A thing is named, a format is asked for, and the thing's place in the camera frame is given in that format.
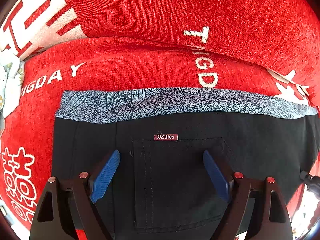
metal screw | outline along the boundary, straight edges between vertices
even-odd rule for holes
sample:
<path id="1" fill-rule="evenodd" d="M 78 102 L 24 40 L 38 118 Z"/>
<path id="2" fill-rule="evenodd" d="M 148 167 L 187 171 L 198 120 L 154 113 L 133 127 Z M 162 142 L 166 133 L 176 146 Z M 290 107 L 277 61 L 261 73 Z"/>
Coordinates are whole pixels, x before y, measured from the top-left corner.
<path id="1" fill-rule="evenodd" d="M 274 183 L 276 180 L 273 177 L 267 177 L 267 182 Z"/>
<path id="2" fill-rule="evenodd" d="M 86 177 L 88 177 L 88 173 L 87 172 L 81 172 L 80 173 L 80 175 L 79 175 L 79 177 L 81 178 L 81 179 L 85 179 Z"/>
<path id="3" fill-rule="evenodd" d="M 242 179 L 243 178 L 243 174 L 241 172 L 235 172 L 234 176 L 237 178 L 237 179 Z"/>
<path id="4" fill-rule="evenodd" d="M 48 179 L 49 183 L 54 183 L 56 181 L 56 177 L 52 176 Z"/>

black pants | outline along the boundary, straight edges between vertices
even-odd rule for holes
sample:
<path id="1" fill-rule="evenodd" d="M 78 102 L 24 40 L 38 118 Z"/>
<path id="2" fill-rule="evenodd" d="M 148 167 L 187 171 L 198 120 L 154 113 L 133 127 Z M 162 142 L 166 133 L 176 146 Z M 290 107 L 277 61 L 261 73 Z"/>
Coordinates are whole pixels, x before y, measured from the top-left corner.
<path id="1" fill-rule="evenodd" d="M 68 179 L 90 172 L 117 149 L 120 165 L 96 203 L 115 239 L 208 240 L 227 203 L 215 194 L 203 166 L 204 150 L 218 149 L 234 171 L 249 178 L 274 177 L 288 202 L 301 183 L 300 171 L 310 171 L 315 162 L 319 128 L 318 115 L 289 120 L 209 112 L 111 124 L 57 118 L 52 175 Z M 155 134 L 178 134 L 179 140 L 154 141 Z M 247 230 L 250 215 L 239 232 Z M 76 212 L 73 216 L 81 228 Z"/>

patch pocket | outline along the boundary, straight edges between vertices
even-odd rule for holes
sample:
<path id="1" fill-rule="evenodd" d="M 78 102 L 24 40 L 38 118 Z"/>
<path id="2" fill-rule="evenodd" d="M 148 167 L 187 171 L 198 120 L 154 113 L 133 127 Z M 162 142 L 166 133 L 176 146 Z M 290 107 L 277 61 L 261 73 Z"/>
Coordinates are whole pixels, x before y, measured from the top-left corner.
<path id="1" fill-rule="evenodd" d="M 221 218 L 227 203 L 202 161 L 204 150 L 217 144 L 223 139 L 133 142 L 137 229 L 177 231 Z"/>

blue gripper pad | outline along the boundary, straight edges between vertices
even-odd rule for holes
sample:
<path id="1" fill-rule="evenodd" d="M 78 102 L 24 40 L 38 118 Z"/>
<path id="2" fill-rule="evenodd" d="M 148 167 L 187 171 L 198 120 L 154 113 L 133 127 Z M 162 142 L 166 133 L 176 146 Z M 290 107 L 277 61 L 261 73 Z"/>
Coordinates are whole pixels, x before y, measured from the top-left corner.
<path id="1" fill-rule="evenodd" d="M 213 157 L 210 155 L 208 150 L 205 150 L 203 153 L 203 164 L 205 166 L 205 169 L 207 170 L 207 173 L 209 174 L 211 182 L 213 183 L 218 196 L 224 199 L 225 201 L 229 202 L 230 185 L 221 173 L 219 167 L 215 163 Z"/>
<path id="2" fill-rule="evenodd" d="M 92 193 L 90 199 L 95 204 L 98 199 L 102 198 L 112 180 L 120 163 L 120 153 L 115 150 L 106 165 L 103 167 L 95 181 L 93 182 Z"/>

maroon fabric tag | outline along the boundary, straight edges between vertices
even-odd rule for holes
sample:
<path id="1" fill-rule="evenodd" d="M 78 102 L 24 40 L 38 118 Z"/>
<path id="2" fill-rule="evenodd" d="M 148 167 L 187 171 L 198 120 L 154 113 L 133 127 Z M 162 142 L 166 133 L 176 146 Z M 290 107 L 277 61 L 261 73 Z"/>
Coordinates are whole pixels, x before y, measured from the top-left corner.
<path id="1" fill-rule="evenodd" d="M 155 134 L 155 141 L 178 141 L 178 134 Z"/>

